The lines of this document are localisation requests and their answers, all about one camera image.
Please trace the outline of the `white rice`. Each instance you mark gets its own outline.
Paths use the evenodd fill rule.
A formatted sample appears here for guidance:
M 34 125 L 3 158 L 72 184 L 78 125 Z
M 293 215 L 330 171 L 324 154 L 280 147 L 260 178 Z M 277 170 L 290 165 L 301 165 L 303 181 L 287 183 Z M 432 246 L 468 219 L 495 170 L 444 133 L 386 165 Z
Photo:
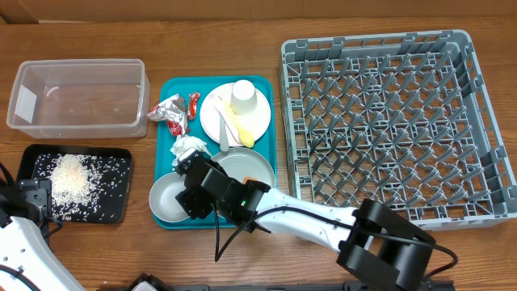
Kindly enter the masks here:
M 53 218 L 111 224 L 124 218 L 130 170 L 130 158 L 39 154 L 32 176 L 51 180 Z

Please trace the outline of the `grey bowl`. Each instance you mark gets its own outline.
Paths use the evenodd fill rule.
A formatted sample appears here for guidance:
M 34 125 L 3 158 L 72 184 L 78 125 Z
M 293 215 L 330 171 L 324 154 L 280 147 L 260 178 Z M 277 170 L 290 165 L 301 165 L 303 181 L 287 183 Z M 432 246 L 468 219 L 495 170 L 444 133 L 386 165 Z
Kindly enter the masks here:
M 176 223 L 188 218 L 176 196 L 186 189 L 185 176 L 169 173 L 159 178 L 149 192 L 149 207 L 152 213 L 161 221 Z

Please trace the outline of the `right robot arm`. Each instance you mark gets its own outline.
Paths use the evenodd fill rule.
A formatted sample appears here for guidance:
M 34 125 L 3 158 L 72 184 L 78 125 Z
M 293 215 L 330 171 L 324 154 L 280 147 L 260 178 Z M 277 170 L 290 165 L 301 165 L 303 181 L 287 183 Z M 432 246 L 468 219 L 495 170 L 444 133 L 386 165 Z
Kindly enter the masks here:
M 223 217 L 238 231 L 292 234 L 338 252 L 338 264 L 373 290 L 417 290 L 435 240 L 375 200 L 331 207 L 299 200 L 266 183 L 245 183 L 195 149 L 177 159 L 185 188 L 176 199 L 192 218 Z

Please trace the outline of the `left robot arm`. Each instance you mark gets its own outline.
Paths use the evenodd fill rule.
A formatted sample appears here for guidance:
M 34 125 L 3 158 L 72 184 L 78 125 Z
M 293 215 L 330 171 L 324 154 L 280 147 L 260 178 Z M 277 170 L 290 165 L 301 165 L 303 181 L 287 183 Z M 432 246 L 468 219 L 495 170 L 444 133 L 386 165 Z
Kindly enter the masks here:
M 5 167 L 1 172 L 1 288 L 82 290 L 48 246 L 62 228 L 52 216 L 51 181 L 16 181 Z

